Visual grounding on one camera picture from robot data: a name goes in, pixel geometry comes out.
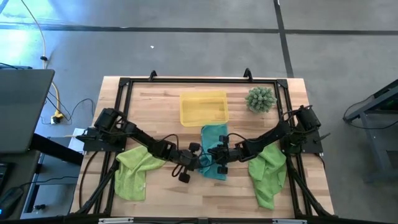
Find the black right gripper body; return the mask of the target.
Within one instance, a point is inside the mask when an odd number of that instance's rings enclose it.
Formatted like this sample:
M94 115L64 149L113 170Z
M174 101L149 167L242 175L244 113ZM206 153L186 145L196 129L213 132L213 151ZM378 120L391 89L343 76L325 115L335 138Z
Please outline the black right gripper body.
M225 147L214 147L213 158L217 164L227 164L238 160L237 149L227 149Z

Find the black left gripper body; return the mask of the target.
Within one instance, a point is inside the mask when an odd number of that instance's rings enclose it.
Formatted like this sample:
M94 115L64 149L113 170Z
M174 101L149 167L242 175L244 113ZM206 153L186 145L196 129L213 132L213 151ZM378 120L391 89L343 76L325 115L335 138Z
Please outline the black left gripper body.
M193 171L200 168L199 156L187 149L178 151L178 158L180 165L183 165L188 170Z

